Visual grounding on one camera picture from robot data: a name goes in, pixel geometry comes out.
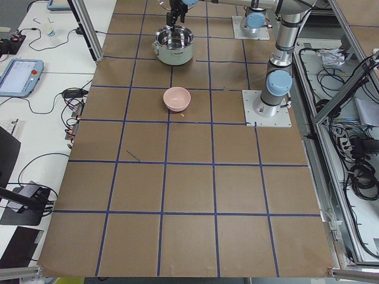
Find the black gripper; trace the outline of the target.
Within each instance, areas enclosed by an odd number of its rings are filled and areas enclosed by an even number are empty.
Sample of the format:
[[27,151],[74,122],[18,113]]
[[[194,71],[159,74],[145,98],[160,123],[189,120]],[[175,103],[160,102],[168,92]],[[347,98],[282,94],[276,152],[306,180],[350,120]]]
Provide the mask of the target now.
[[[187,5],[182,0],[169,0],[171,12],[176,12],[178,14],[179,21],[181,23],[185,22],[185,14],[187,13]],[[173,15],[171,12],[166,13],[166,25],[169,28],[173,28]]]

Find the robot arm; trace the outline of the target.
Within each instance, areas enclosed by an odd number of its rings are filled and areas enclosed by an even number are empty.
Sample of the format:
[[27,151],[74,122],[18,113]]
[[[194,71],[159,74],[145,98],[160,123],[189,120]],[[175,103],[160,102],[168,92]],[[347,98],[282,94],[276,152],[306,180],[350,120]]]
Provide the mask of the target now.
[[214,4],[238,5],[251,9],[270,9],[281,16],[275,50],[268,61],[265,88],[253,103],[254,111],[265,118],[277,115],[283,98],[289,93],[293,77],[292,54],[302,26],[315,1],[213,1]]
[[246,7],[240,28],[243,32],[253,34],[266,24],[266,9]]

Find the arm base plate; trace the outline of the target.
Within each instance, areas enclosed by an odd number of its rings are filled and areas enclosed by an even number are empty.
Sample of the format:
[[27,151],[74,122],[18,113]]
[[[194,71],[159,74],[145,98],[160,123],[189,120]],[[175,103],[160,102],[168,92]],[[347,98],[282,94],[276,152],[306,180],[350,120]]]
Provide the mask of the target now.
[[281,127],[292,126],[288,108],[281,107],[285,99],[277,106],[265,105],[261,100],[260,90],[242,90],[245,124],[248,127]]
[[268,25],[264,15],[232,16],[234,38],[269,40]]

